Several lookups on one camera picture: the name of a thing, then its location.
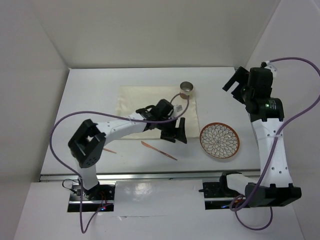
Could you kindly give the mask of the cream cloth napkin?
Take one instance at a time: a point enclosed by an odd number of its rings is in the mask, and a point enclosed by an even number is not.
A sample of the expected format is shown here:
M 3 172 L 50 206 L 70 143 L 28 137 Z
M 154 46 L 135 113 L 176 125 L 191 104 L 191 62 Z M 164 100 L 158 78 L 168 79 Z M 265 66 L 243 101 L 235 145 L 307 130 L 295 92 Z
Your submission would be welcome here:
M 128 116 L 137 109 L 145 108 L 149 105 L 156 105 L 159 100 L 172 101 L 173 105 L 186 107 L 187 100 L 177 96 L 180 92 L 178 86 L 121 86 L 117 95 L 116 115 Z M 197 138 L 200 134 L 200 127 L 196 109 L 196 100 L 192 96 L 189 106 L 184 113 L 185 134 L 188 139 Z

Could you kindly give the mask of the copper fork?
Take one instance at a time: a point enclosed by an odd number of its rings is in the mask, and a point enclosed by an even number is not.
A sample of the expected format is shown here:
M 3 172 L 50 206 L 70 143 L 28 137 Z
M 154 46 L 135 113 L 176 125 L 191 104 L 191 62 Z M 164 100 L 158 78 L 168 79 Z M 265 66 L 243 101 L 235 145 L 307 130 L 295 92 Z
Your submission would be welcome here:
M 107 151 L 107 152 L 110 152 L 110 153 L 113 153 L 113 154 L 117 154 L 117 152 L 113 151 L 113 150 L 110 150 L 110 149 L 107 149 L 107 148 L 103 148 L 104 151 Z

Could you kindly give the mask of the silver metal cup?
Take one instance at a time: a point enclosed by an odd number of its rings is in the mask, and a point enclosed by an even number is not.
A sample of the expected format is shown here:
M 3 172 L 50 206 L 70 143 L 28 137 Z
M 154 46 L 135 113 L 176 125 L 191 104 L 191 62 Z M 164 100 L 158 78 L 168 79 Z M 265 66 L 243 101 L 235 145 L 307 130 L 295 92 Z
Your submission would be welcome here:
M 182 99 L 192 99 L 194 95 L 194 85 L 189 81 L 183 81 L 179 85 L 180 97 Z

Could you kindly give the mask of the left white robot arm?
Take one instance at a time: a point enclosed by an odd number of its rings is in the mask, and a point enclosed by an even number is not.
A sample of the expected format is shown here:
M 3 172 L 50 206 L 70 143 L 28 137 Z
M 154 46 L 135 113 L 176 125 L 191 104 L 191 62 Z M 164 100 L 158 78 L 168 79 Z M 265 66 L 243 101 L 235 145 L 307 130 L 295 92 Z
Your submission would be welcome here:
M 91 119 L 82 122 L 68 142 L 71 155 L 77 160 L 77 169 L 82 182 L 81 194 L 88 200 L 97 197 L 99 181 L 96 163 L 108 143 L 131 134 L 160 130 L 160 139 L 175 143 L 187 143 L 185 118 L 176 126 L 180 105 L 172 105 L 161 99 L 156 105 L 140 108 L 123 119 L 94 123 Z

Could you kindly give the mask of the floral patterned plate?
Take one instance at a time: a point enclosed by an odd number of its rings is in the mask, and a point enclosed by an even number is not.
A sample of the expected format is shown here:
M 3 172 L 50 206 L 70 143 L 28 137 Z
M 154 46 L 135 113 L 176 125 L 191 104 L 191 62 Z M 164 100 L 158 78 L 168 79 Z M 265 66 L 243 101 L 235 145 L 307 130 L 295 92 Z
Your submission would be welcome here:
M 204 126 L 200 131 L 199 141 L 204 152 L 217 159 L 231 158 L 240 149 L 240 139 L 236 131 L 221 122 Z

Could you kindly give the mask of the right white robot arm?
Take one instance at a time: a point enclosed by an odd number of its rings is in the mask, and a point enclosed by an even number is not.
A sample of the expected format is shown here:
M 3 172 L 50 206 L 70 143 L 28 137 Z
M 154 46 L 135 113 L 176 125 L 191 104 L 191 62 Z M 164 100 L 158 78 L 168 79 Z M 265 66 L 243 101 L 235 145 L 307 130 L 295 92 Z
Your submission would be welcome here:
M 294 186 L 289 172 L 284 135 L 283 103 L 271 96 L 273 73 L 264 67 L 246 70 L 239 67 L 223 90 L 231 92 L 234 99 L 244 104 L 258 145 L 260 178 L 254 181 L 241 173 L 227 173 L 218 184 L 223 196 L 234 191 L 244 195 L 245 204 L 251 208 L 284 207 L 302 197 L 300 187 Z

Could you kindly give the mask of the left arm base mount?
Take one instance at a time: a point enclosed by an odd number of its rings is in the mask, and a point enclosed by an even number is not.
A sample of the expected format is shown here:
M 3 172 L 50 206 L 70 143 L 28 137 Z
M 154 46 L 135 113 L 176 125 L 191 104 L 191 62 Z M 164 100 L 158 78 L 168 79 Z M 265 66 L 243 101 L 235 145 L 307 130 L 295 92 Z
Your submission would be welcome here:
M 62 181 L 62 187 L 70 193 L 67 207 L 68 213 L 78 213 L 80 211 L 81 186 L 74 179 Z M 101 208 L 101 212 L 114 211 L 116 185 L 114 183 L 102 184 L 94 187 L 93 190 L 83 190 L 82 211 L 85 213 L 95 212 Z

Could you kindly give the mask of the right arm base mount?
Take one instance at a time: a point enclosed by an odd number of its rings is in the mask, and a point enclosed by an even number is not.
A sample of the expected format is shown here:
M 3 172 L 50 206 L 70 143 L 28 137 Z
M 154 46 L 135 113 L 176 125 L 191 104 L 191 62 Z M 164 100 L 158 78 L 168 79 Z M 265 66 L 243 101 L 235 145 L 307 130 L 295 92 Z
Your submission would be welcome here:
M 203 194 L 205 210 L 228 209 L 231 201 L 240 195 L 239 192 L 227 187 L 227 176 L 238 174 L 236 171 L 223 172 L 218 181 L 202 183 L 202 189 L 198 190 Z

